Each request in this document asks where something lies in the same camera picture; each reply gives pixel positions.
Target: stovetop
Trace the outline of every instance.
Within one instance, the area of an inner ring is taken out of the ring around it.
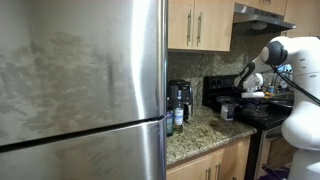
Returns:
[[[280,126],[290,115],[290,111],[274,108],[265,100],[241,99],[241,93],[233,87],[237,75],[207,76],[204,78],[202,104],[220,113],[219,96],[239,98],[240,103],[235,108],[234,119],[259,130],[269,130]]]

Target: refrigerator door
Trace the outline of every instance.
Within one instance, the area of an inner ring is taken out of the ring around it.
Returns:
[[[1,179],[164,180],[164,121],[0,154]]]
[[[164,115],[165,0],[1,0],[0,146]]]

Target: black coffee maker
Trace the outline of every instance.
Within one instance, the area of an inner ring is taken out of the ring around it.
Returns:
[[[181,90],[181,102],[184,105],[183,119],[187,120],[193,114],[193,95],[191,83],[182,79],[173,79],[167,84],[167,110],[173,110]]]

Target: cabinet handle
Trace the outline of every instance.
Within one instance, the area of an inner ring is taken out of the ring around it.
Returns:
[[[200,16],[198,17],[197,46],[198,46],[199,42],[201,41],[201,18],[202,18],[202,12],[200,13]]]
[[[211,180],[211,168],[206,169],[206,174],[208,174],[208,180]]]
[[[187,27],[187,46],[189,45],[190,42],[190,32],[191,32],[191,9],[188,13],[188,27]]]
[[[221,163],[216,165],[216,171],[217,171],[216,180],[220,180],[220,169],[221,169]]]

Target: kitchen counter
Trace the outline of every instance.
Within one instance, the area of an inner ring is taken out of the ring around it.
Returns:
[[[224,121],[205,106],[194,107],[194,115],[181,134],[167,137],[167,165],[188,159],[257,132],[238,121]]]

